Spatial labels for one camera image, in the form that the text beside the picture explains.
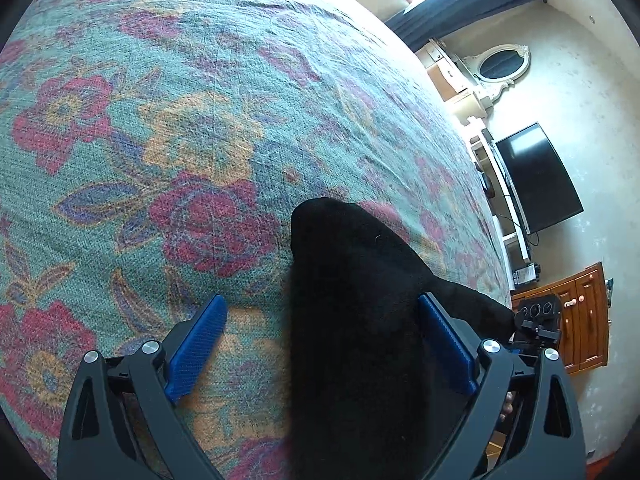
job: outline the tv stand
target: tv stand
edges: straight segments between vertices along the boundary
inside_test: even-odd
[[[500,209],[504,212],[504,214],[501,213],[499,216],[505,218],[510,224],[510,228],[507,228],[505,233],[498,215],[494,214],[494,226],[498,232],[498,236],[502,240],[501,250],[505,272],[507,274],[511,290],[515,290],[516,287],[513,281],[514,269],[511,263],[510,250],[513,250],[516,253],[515,256],[518,259],[521,258],[524,264],[531,262],[526,234],[520,227],[520,218],[524,218],[524,216],[518,207],[516,197],[511,192],[511,189],[507,184],[509,177],[507,176],[500,161],[497,160],[495,156],[494,149],[492,147],[493,139],[484,125],[484,122],[480,119],[469,117],[468,126],[460,126],[460,132],[465,141],[469,155],[471,156],[471,160],[480,166],[487,177],[492,181],[492,184],[494,184],[494,189],[496,191],[496,197],[494,200],[502,202],[503,207]]]

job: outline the curtain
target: curtain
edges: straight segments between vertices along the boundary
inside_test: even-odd
[[[399,12],[385,24],[413,52],[417,52],[427,44],[429,38],[442,38],[477,20],[532,1],[424,0]]]

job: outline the cable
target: cable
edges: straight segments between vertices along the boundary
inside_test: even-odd
[[[520,227],[519,224],[516,224],[516,222],[514,222],[512,218],[509,218],[508,216],[501,215],[501,214],[498,214],[498,213],[496,213],[495,215],[499,216],[501,218],[504,218],[505,220],[508,220],[509,222],[511,222],[513,225],[517,226],[522,231],[522,227]],[[529,242],[530,245],[533,245],[534,247],[538,247],[540,245],[540,235],[538,234],[538,232],[536,232],[535,235],[538,238],[536,240],[536,243],[533,243],[531,240],[529,240],[529,236],[528,235],[524,235],[524,237],[527,239],[527,242]]]

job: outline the black tv screen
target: black tv screen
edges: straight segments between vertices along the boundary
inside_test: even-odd
[[[584,211],[564,164],[539,124],[495,143],[529,234]]]

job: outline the bedspread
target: bedspread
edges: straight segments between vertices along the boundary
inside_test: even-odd
[[[353,0],[35,0],[0,54],[0,406],[55,478],[83,353],[226,332],[180,416],[285,478],[289,218],[333,196],[498,301],[488,206],[424,69]]]

